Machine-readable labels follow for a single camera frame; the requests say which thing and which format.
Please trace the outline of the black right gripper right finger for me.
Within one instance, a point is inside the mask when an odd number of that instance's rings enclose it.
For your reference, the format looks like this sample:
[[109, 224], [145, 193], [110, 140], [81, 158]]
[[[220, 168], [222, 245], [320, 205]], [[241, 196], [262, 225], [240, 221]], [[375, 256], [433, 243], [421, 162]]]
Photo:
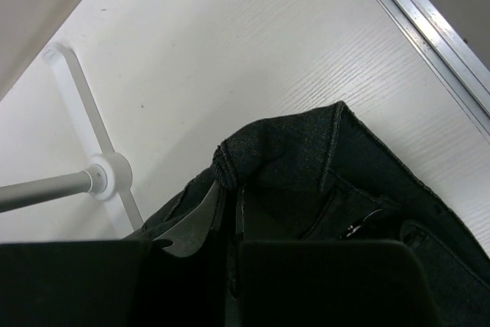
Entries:
[[435, 326], [420, 262], [388, 240], [245, 241], [243, 326]]

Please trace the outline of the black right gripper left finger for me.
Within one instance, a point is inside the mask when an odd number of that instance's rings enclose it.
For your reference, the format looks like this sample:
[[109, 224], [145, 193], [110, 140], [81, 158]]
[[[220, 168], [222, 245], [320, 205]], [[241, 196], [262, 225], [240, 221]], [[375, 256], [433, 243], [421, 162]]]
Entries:
[[164, 252], [146, 241], [1, 246], [3, 326], [142, 326]]

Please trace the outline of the black trousers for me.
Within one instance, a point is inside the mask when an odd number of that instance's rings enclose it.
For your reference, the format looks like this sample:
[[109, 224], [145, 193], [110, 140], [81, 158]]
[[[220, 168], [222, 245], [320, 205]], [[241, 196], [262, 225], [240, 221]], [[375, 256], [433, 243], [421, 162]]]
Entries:
[[445, 326], [489, 324], [489, 258], [462, 219], [344, 102], [261, 119], [226, 138], [211, 166], [135, 232], [155, 239], [218, 181], [295, 240], [399, 240], [420, 258]]

